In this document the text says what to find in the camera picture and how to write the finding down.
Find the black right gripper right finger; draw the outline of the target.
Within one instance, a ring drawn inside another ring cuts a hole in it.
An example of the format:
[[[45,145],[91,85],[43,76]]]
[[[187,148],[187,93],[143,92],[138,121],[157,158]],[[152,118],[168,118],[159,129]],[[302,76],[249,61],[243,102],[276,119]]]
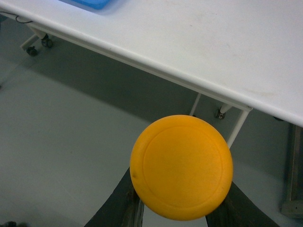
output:
[[[212,213],[206,215],[209,227],[277,227],[235,184]]]

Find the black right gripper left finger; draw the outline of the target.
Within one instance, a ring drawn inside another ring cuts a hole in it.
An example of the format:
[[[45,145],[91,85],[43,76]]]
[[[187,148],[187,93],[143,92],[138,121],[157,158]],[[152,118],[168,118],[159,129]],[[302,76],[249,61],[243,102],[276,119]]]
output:
[[[87,227],[141,227],[144,203],[137,195],[128,169],[112,194],[85,225]]]

